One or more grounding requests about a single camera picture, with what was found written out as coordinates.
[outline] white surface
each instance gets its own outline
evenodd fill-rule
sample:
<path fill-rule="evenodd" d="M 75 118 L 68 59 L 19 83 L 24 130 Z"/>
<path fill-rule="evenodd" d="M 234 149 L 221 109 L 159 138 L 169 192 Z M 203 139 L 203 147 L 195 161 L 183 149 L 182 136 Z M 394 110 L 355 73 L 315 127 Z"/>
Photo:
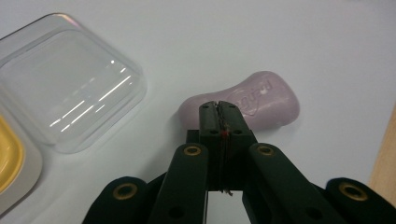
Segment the white surface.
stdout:
<path fill-rule="evenodd" d="M 322 187 L 339 176 L 367 182 L 396 100 L 396 2 L 0 0 L 0 36 L 51 12 L 140 63 L 148 94 L 94 146 L 44 149 L 38 184 L 2 224 L 80 223 L 111 180 L 149 181 L 167 169 L 185 137 L 175 116 L 182 101 L 261 70 L 290 84 L 302 112 L 258 140 Z M 209 197 L 207 223 L 248 223 L 240 194 Z"/>

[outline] yellow object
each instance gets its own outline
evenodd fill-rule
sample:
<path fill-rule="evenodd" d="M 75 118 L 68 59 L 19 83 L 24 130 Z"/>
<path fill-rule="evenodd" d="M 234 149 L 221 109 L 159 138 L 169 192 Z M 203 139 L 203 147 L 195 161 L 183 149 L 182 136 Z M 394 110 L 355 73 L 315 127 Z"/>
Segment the yellow object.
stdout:
<path fill-rule="evenodd" d="M 18 175 L 24 159 L 23 145 L 0 116 L 0 193 Z"/>

